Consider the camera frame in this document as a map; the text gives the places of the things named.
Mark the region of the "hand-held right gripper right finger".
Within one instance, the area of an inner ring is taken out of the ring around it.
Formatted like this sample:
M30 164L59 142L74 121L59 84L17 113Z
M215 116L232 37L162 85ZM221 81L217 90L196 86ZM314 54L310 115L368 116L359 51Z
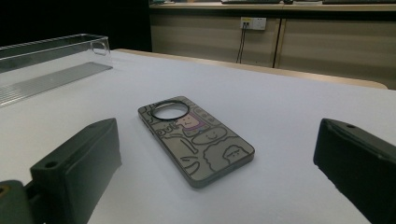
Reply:
M372 224L396 224L396 146L323 119L313 162Z

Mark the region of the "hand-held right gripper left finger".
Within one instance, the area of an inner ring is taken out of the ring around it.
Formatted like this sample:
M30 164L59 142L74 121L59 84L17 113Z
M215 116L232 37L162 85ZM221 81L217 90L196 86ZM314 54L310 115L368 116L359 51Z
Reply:
M115 119L97 121L31 168L45 224L87 224L112 176L121 166Z

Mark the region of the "clear plastic storage box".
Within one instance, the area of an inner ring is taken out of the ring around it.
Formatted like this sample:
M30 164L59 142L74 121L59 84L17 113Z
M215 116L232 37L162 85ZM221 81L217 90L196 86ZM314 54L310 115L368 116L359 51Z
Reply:
M0 107L112 68L108 38L78 34L0 47Z

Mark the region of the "grey cartoon print phone case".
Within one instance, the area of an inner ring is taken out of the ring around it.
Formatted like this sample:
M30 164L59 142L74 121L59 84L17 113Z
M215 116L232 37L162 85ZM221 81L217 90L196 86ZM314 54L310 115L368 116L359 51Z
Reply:
M185 96L144 105L138 115L194 188L254 158L250 143Z

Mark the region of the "beige wooden cabinet counter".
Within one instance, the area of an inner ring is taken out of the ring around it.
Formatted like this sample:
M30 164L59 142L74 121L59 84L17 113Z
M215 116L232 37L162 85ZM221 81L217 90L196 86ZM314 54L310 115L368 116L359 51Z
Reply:
M396 4L223 5L149 9L158 53L372 80L396 90ZM264 31L240 19L266 18Z

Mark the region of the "black curtain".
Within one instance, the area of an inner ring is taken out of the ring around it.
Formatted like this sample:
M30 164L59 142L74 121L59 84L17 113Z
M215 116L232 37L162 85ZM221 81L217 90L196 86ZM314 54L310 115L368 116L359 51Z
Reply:
M0 47L104 35L112 49L151 51L148 0L0 0Z

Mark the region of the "white wall socket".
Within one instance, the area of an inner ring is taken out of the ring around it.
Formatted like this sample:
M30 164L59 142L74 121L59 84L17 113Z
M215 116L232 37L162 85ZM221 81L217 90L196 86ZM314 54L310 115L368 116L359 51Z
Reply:
M266 23L266 18L242 17L240 19L240 28L245 30L264 31L266 28Z

